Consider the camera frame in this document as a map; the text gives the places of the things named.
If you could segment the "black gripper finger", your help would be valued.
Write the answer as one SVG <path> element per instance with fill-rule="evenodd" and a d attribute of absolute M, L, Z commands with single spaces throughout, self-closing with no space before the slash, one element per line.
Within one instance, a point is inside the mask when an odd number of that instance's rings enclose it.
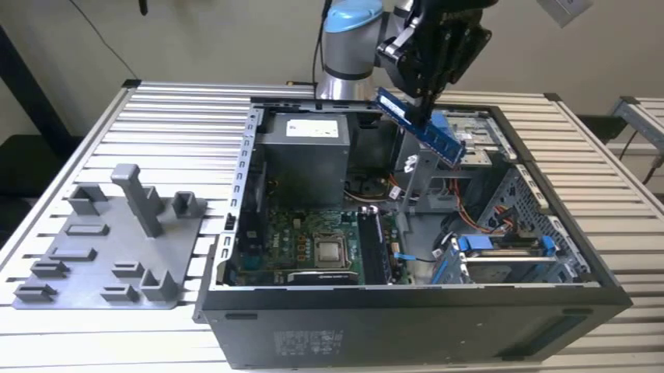
<path fill-rule="evenodd" d="M 434 110 L 435 100 L 439 97 L 439 89 L 418 88 L 412 96 L 412 119 L 414 124 L 426 124 Z"/>

